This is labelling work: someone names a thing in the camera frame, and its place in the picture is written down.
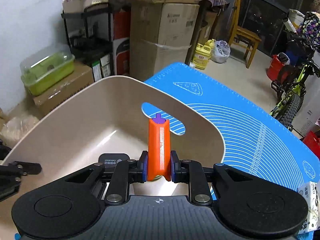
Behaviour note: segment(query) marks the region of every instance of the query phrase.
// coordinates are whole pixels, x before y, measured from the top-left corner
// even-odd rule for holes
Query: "white bucket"
[[[102,79],[85,88],[42,119],[3,162],[40,163],[39,175],[22,178],[18,194],[0,203],[0,239],[13,239],[17,232],[11,208],[24,193],[96,163],[103,153],[126,153],[138,160],[148,150],[148,117],[144,102],[180,120],[186,132],[171,133],[171,149],[179,158],[212,167],[223,160],[221,133],[206,118],[172,96],[125,76]],[[188,195],[188,185],[160,178],[133,184],[137,195]]]
[[[303,23],[305,15],[297,10],[289,9],[289,20],[297,30]]]

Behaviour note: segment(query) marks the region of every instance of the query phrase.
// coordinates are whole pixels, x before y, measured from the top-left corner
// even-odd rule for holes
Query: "transparent plastic lid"
[[[26,86],[33,85],[74,59],[68,45],[45,47],[20,63],[21,80]]]

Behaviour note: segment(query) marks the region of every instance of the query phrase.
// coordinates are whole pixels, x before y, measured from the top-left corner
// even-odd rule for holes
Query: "bicycle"
[[[292,121],[301,109],[306,91],[305,82],[308,76],[316,74],[320,77],[320,68],[313,61],[316,49],[304,37],[297,34],[289,34],[290,42],[295,42],[305,52],[307,59],[302,60],[297,66],[285,65],[279,72],[277,80],[271,83],[271,88],[277,93],[277,105],[270,115],[278,120],[284,127],[292,131]],[[281,83],[285,73],[289,73]]]

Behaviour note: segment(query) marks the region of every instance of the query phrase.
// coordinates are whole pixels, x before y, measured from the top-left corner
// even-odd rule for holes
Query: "yellow bicycle frame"
[[[300,83],[300,81],[303,79],[304,75],[305,75],[305,68],[307,65],[303,66],[302,71],[300,72],[299,77],[296,80],[296,83]],[[277,105],[276,107],[270,112],[270,115],[273,117],[276,113],[279,113],[282,108],[284,107],[284,105],[290,100],[292,94],[297,94],[298,96],[300,96],[301,94],[301,86],[300,84],[295,85],[294,87],[292,87],[291,90],[289,90],[285,96],[285,98],[283,98]]]

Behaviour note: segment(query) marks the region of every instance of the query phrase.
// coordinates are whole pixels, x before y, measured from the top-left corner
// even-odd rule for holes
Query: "white appliance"
[[[316,51],[313,60],[320,66],[320,53]],[[320,118],[320,78],[316,75],[309,76],[305,85],[307,93],[303,105],[292,122],[293,128],[303,136],[310,130],[319,130],[316,122]]]

